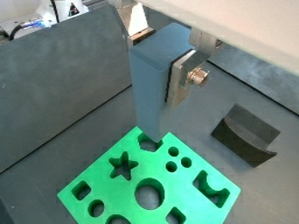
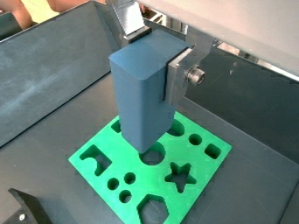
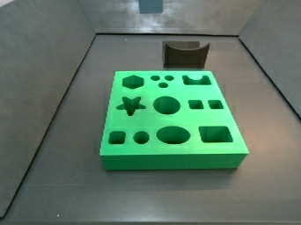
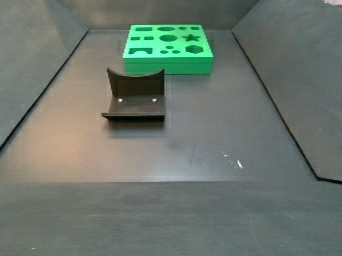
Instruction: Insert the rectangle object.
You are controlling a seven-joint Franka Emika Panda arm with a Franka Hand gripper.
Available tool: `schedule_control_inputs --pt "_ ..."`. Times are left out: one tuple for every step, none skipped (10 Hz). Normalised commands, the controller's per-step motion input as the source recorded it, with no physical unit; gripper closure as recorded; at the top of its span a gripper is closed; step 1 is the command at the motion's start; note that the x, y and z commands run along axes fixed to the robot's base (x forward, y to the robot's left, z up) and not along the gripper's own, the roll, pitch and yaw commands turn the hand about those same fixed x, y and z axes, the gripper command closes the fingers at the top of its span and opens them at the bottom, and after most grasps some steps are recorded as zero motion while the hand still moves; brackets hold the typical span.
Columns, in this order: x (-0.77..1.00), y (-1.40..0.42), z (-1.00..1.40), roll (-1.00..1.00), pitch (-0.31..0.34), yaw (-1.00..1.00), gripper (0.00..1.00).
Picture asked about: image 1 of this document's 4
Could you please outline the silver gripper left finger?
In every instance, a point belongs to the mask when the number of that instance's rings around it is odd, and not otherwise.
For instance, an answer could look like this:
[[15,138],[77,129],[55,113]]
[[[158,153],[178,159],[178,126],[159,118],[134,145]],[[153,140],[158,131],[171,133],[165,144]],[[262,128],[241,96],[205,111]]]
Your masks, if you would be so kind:
[[118,13],[126,28],[127,47],[131,48],[155,34],[155,29],[147,23],[145,6],[141,3],[131,3]]

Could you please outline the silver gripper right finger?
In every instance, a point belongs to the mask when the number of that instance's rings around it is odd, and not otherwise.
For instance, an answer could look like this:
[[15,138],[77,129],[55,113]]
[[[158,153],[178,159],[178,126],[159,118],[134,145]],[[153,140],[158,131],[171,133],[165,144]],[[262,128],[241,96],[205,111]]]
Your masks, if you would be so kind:
[[203,70],[203,65],[223,42],[199,29],[191,30],[189,50],[173,63],[170,84],[167,90],[167,104],[175,108],[187,98],[191,85],[202,87],[210,73]]

